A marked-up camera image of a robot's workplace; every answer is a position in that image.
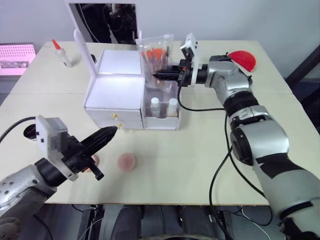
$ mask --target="white wall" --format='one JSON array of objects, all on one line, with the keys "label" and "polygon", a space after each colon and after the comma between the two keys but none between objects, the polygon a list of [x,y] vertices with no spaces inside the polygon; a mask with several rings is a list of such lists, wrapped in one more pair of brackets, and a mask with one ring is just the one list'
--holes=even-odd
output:
[{"label": "white wall", "polygon": [[[284,77],[320,43],[319,0],[136,1],[144,36],[257,40]],[[33,42],[38,50],[52,38],[73,40],[73,29],[63,0],[0,1],[0,43]]]}]

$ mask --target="small bottle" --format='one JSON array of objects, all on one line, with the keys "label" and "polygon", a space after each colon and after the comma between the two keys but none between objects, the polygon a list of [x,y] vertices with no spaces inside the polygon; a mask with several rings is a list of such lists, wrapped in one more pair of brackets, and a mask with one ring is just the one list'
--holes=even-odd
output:
[{"label": "small bottle", "polygon": [[175,98],[171,98],[169,100],[169,105],[166,109],[166,116],[167,117],[178,117],[177,107],[178,107],[178,100]]},{"label": "small bottle", "polygon": [[62,60],[62,62],[67,68],[72,68],[72,63],[67,58],[66,51],[59,46],[56,40],[52,39],[52,42],[56,49],[55,54],[57,54],[60,57],[60,59]]},{"label": "small bottle", "polygon": [[151,109],[151,114],[153,117],[160,117],[160,103],[159,103],[159,98],[153,97],[151,99],[151,104],[150,104],[150,109]]}]

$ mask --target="red lid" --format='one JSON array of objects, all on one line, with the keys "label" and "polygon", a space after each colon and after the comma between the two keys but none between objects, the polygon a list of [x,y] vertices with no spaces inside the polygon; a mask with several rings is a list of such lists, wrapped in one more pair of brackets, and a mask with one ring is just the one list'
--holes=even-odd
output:
[{"label": "red lid", "polygon": [[53,42],[53,45],[54,45],[55,49],[57,49],[57,50],[61,49],[61,47],[59,46],[59,44],[57,43],[56,40],[52,39],[52,42]]}]

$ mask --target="floor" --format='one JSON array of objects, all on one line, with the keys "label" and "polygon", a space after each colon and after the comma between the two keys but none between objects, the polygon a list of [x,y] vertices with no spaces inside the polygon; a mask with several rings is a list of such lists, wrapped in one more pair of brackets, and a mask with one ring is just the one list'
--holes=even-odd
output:
[{"label": "floor", "polygon": [[[77,208],[84,210],[88,205],[76,205]],[[97,240],[109,240],[119,211],[123,206],[119,204],[106,204],[105,213],[101,223],[100,235]],[[236,211],[239,207],[225,206],[220,210]],[[265,206],[246,206],[245,214],[256,222],[263,223],[268,221],[269,212]],[[175,206],[162,206],[165,221],[165,231],[170,233],[182,233],[182,228],[177,222]],[[82,213],[75,210],[69,204],[45,204],[37,214],[50,228],[54,240],[76,240],[80,226]],[[263,227],[271,240],[283,240],[285,236],[280,233],[278,219]],[[253,225],[250,221],[239,217],[232,217],[234,240],[267,239],[266,235]],[[163,233],[163,219],[159,205],[146,205],[145,215],[141,221],[141,236],[153,236]],[[29,221],[20,234],[18,240],[46,240],[49,235],[42,225],[34,218]]]}]

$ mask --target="robotic arm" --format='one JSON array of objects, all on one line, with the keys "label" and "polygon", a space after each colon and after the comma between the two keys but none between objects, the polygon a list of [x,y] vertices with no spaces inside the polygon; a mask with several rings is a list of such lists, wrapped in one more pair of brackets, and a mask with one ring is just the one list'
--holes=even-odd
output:
[{"label": "robotic arm", "polygon": [[32,217],[65,180],[74,181],[90,168],[103,178],[91,156],[115,135],[116,126],[101,128],[79,142],[68,134],[58,118],[37,116],[36,138],[45,158],[9,175],[0,182],[0,239],[15,240],[23,224]]},{"label": "robotic arm", "polygon": [[247,78],[227,55],[212,56],[208,64],[193,63],[197,56],[193,34],[186,37],[181,50],[186,59],[171,71],[154,77],[177,81],[187,87],[193,83],[213,88],[224,106],[231,126],[233,153],[252,166],[272,210],[282,221],[282,231],[291,239],[320,237],[320,180],[288,158],[289,140],[278,122],[259,105]]}]

